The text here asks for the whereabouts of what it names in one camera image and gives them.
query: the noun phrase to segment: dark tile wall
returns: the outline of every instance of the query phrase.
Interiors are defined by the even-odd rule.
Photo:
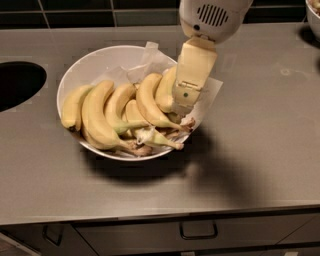
[[[0,0],[0,29],[179,24],[180,0]],[[254,0],[244,23],[299,22],[305,0]]]

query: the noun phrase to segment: cabinet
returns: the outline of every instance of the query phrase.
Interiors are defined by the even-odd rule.
[[[318,256],[319,230],[319,213],[226,214],[192,219],[92,220],[0,227],[1,232],[43,256],[172,252],[177,255],[196,252],[199,256],[284,256],[290,251],[298,251],[298,256]]]
[[[312,243],[320,241],[320,214],[281,241],[281,244]]]
[[[0,231],[29,245],[42,256],[97,255],[69,224],[10,225],[1,227]]]
[[[188,230],[187,237],[183,237],[182,222],[99,223],[76,229],[100,256],[129,255],[274,245],[312,217],[301,214],[213,219],[207,221],[207,234]]]

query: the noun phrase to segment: bowl rim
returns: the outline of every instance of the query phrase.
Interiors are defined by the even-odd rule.
[[[61,118],[61,109],[60,109],[60,104],[59,104],[59,99],[60,99],[60,94],[61,94],[61,90],[59,90],[61,84],[64,82],[66,76],[68,73],[70,73],[70,71],[72,70],[72,68],[74,68],[75,65],[79,64],[84,58],[88,58],[90,56],[93,56],[95,55],[96,53],[99,53],[101,51],[105,51],[107,49],[116,49],[116,48],[136,48],[136,49],[139,49],[139,50],[143,50],[145,47],[143,46],[136,46],[136,45],[115,45],[115,46],[108,46],[108,47],[104,47],[104,48],[101,48],[101,49],[97,49],[95,51],[92,51],[84,56],[82,56],[80,59],[78,59],[76,62],[73,62],[71,64],[71,66],[64,72],[64,75],[62,76],[60,82],[59,82],[59,85],[58,85],[58,92],[57,92],[57,97],[56,97],[56,106],[57,106],[57,109],[58,109],[58,114],[59,114],[59,117]]]
[[[313,10],[313,8],[311,7],[310,3],[309,3],[309,0],[305,0],[306,2],[306,6],[307,8],[309,9],[309,11],[311,11],[311,13],[317,18],[320,20],[320,15],[315,13],[315,11]]]
[[[59,117],[61,118],[61,109],[60,109],[60,104],[59,104],[59,99],[61,97],[61,90],[60,90],[60,86],[61,84],[64,82],[67,74],[72,70],[72,68],[77,65],[79,62],[81,62],[84,58],[88,58],[90,56],[93,56],[95,55],[96,53],[100,52],[100,51],[106,51],[106,50],[112,50],[112,49],[117,49],[117,48],[132,48],[132,49],[139,49],[139,50],[143,50],[145,49],[144,46],[137,46],[137,45],[115,45],[115,46],[108,46],[108,47],[104,47],[104,48],[101,48],[101,49],[97,49],[93,52],[90,52],[84,56],[82,56],[80,59],[78,59],[76,62],[74,62],[64,73],[64,75],[62,76],[60,82],[59,82],[59,86],[58,86],[58,92],[57,92],[57,97],[56,97],[56,106],[57,106],[57,110],[58,110],[58,114],[59,114]],[[177,63],[177,61],[175,61],[174,59],[172,59],[171,57],[167,56],[168,59],[170,59],[171,61],[173,61],[174,63]],[[164,150],[160,153],[157,153],[156,155],[150,155],[150,156],[143,156],[143,157],[130,157],[130,158],[124,158],[124,157],[121,157],[121,156],[113,156],[111,154],[108,154],[106,155],[104,152],[98,150],[98,149],[93,149],[91,148],[90,145],[87,145],[86,141],[84,139],[81,140],[81,137],[80,139],[75,135],[75,134],[71,134],[74,139],[77,139],[78,143],[81,144],[81,146],[85,147],[87,150],[91,151],[92,153],[95,153],[97,155],[100,155],[100,156],[103,156],[105,158],[108,158],[108,159],[113,159],[113,160],[117,160],[117,161],[125,161],[125,162],[139,162],[139,161],[147,161],[147,160],[152,160],[152,159],[156,159],[158,157],[161,157],[161,156],[164,156],[168,153],[170,153],[171,151],[173,151],[174,149],[173,148],[168,148],[167,150]]]

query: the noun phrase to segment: robot vent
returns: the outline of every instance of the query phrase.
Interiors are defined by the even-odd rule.
[[[203,23],[215,27],[222,26],[229,18],[226,10],[211,4],[204,4],[199,7],[197,14],[199,15],[199,20]]]

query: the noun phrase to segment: wall tile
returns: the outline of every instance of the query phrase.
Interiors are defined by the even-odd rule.
[[[111,9],[110,0],[41,0],[45,10]]]
[[[116,12],[118,26],[177,25],[177,11]]]
[[[112,27],[112,12],[47,13],[51,28]]]
[[[301,22],[306,15],[305,7],[252,8],[244,23]]]
[[[304,0],[254,0],[253,6],[279,6],[279,5],[287,5],[287,6],[294,6],[294,5],[305,5]]]
[[[0,0],[0,11],[39,11],[37,0]]]
[[[115,9],[179,8],[180,0],[113,0]]]
[[[0,29],[47,28],[41,13],[2,13]]]

